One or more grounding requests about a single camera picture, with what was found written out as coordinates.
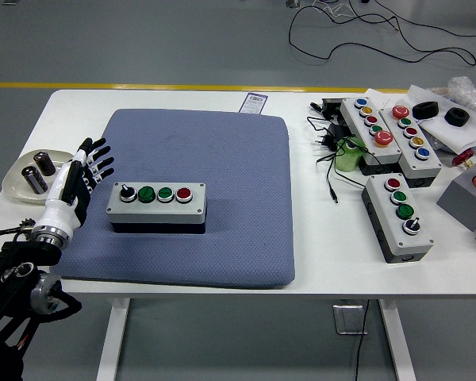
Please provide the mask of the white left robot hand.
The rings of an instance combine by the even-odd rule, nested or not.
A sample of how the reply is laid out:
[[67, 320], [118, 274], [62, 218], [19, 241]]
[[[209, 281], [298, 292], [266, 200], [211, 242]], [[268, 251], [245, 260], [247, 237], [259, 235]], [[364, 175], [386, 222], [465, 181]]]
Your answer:
[[36, 223], [37, 235], [57, 232], [69, 240], [83, 226], [90, 194], [102, 180], [113, 174], [106, 139], [82, 142], [76, 154], [59, 170], [45, 202], [45, 212]]

